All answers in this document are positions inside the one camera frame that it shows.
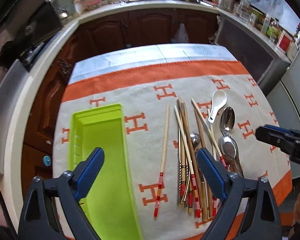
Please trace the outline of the light chopstick red end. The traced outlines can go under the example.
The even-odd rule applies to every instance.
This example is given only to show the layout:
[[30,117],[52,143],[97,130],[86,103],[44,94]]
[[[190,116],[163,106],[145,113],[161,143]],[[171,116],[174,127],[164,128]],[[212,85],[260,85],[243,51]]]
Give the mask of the light chopstick red end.
[[167,104],[166,115],[165,115],[164,142],[162,146],[162,155],[161,155],[161,164],[160,164],[160,174],[159,174],[158,189],[157,189],[157,195],[156,195],[156,201],[155,201],[154,213],[153,213],[154,218],[157,218],[159,212],[159,205],[160,205],[160,198],[161,198],[163,177],[164,177],[164,170],[165,170],[169,122],[170,122],[170,106],[169,104]]

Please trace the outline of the red labelled jar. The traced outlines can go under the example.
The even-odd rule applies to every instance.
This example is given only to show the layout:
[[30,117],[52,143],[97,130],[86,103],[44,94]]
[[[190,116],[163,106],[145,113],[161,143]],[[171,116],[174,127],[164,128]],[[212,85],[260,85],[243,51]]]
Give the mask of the red labelled jar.
[[283,53],[285,53],[288,50],[288,47],[292,41],[292,37],[287,33],[285,30],[281,31],[281,34],[279,36],[278,42],[277,42],[277,48],[281,50]]

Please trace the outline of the small steel spoon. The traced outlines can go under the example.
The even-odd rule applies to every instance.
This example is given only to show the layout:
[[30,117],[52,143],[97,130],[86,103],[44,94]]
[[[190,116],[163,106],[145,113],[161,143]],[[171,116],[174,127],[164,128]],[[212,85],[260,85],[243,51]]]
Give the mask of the small steel spoon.
[[200,143],[201,143],[200,136],[197,133],[191,132],[190,133],[190,139],[191,139],[191,142],[192,142],[193,150],[196,153],[199,150]]

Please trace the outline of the white ceramic soup spoon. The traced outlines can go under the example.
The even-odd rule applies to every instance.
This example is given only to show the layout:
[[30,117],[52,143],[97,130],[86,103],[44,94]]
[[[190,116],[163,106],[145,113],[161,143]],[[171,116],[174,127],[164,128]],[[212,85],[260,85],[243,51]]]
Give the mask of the white ceramic soup spoon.
[[208,122],[213,124],[215,122],[217,113],[227,103],[227,96],[223,90],[217,90],[212,95],[212,106],[208,117]]

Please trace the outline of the dark brown wooden chopstick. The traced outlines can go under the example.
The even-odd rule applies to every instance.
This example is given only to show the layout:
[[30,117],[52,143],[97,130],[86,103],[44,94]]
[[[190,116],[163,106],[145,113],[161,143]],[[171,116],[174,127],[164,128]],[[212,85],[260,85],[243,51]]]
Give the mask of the dark brown wooden chopstick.
[[183,124],[183,131],[185,134],[186,142],[187,142],[187,156],[190,159],[191,164],[189,165],[190,173],[191,173],[191,181],[193,186],[193,195],[194,200],[196,203],[196,216],[197,218],[200,217],[199,210],[202,211],[202,221],[207,222],[208,216],[207,216],[207,206],[206,206],[206,200],[205,195],[202,193],[202,185],[201,185],[201,179],[198,171],[198,165],[194,154],[194,148],[192,144],[192,140],[190,137],[190,129],[189,129],[189,122],[186,112],[186,105],[181,101],[181,98],[177,100],[178,107],[179,107],[179,114],[181,116],[181,121]]

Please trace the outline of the large steel spoon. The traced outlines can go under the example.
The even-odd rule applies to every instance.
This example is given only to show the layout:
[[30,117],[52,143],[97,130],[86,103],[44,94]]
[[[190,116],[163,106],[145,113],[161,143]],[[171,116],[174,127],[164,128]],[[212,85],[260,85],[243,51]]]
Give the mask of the large steel spoon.
[[239,160],[238,146],[235,140],[224,135],[218,140],[218,146],[221,154],[228,160],[232,170],[244,178],[243,168]]

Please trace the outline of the pale chopstick red end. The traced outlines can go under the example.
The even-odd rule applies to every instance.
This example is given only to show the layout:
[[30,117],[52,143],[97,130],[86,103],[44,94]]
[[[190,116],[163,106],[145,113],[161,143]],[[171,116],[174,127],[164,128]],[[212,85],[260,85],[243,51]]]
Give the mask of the pale chopstick red end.
[[197,186],[197,182],[196,182],[196,176],[194,174],[194,169],[193,169],[193,164],[192,164],[192,159],[191,159],[191,154],[190,154],[190,150],[189,150],[189,146],[188,146],[188,140],[186,139],[186,134],[184,131],[184,126],[183,123],[181,122],[181,117],[180,117],[180,113],[179,113],[179,109],[177,106],[174,106],[174,112],[175,112],[175,116],[177,119],[177,123],[178,123],[178,127],[180,129],[180,136],[181,139],[183,141],[183,145],[185,148],[185,153],[186,153],[186,157],[187,157],[187,162],[189,165],[189,170],[190,170],[190,181],[192,183],[192,188],[193,188],[193,199],[195,202],[195,214],[197,218],[201,217],[201,213],[200,213],[200,201],[199,201],[199,193],[198,193],[198,186]]

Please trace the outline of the lime green utensil tray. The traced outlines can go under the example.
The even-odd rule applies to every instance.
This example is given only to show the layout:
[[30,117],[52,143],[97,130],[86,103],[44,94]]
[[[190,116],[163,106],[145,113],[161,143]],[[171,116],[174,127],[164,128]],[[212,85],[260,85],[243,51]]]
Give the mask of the lime green utensil tray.
[[95,180],[79,201],[101,239],[142,239],[124,128],[120,103],[79,111],[71,117],[68,168],[74,170],[97,147],[104,152],[98,165],[89,167]]

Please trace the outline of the orange white H-pattern cloth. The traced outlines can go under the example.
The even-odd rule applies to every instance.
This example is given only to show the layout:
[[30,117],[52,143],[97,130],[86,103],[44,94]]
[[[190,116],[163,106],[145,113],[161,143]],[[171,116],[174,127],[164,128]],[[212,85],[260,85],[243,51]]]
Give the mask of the orange white H-pattern cloth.
[[277,125],[274,111],[238,61],[75,65],[61,100],[53,146],[53,175],[73,170],[92,150],[102,166],[79,203],[102,239],[199,239],[210,222],[177,202],[180,191],[179,126],[175,109],[187,110],[188,130],[203,130],[214,92],[235,111],[232,136],[248,179],[267,177],[276,202],[292,189],[288,157],[255,138],[258,126]]

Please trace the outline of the brown chopstick right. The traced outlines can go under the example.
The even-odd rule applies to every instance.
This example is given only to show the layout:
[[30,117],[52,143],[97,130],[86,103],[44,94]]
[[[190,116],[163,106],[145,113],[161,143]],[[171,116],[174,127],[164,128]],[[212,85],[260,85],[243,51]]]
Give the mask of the brown chopstick right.
[[202,148],[206,148],[206,144],[205,144],[205,140],[204,140],[204,135],[203,135],[202,124],[200,122],[200,118],[199,118],[199,115],[198,115],[198,113],[197,113],[196,110],[194,110],[194,114],[195,114],[195,117],[196,117],[196,122],[197,122],[197,127],[198,127],[198,132],[199,132],[201,146],[202,146]]

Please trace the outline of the long pale chopstick right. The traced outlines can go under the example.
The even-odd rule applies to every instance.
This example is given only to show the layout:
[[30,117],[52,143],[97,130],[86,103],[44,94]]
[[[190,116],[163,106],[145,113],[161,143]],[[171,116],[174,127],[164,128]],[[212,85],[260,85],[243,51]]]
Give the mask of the long pale chopstick right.
[[215,137],[214,137],[213,133],[211,132],[211,129],[209,128],[209,125],[207,124],[206,120],[204,119],[204,117],[203,117],[202,113],[200,112],[200,109],[199,109],[198,105],[196,104],[196,102],[194,101],[194,99],[191,99],[191,103],[192,103],[192,105],[193,105],[196,113],[199,115],[199,118],[200,118],[202,124],[204,125],[204,127],[205,127],[205,129],[206,129],[206,131],[207,131],[207,133],[208,133],[208,135],[209,135],[209,137],[210,137],[210,139],[211,139],[211,141],[213,143],[213,148],[216,150],[216,152],[217,152],[217,154],[219,156],[219,160],[220,160],[221,164],[223,165],[223,167],[225,169],[227,169],[224,157],[221,154],[221,151],[220,151],[220,149],[218,147],[218,144],[217,144],[217,142],[215,140]]

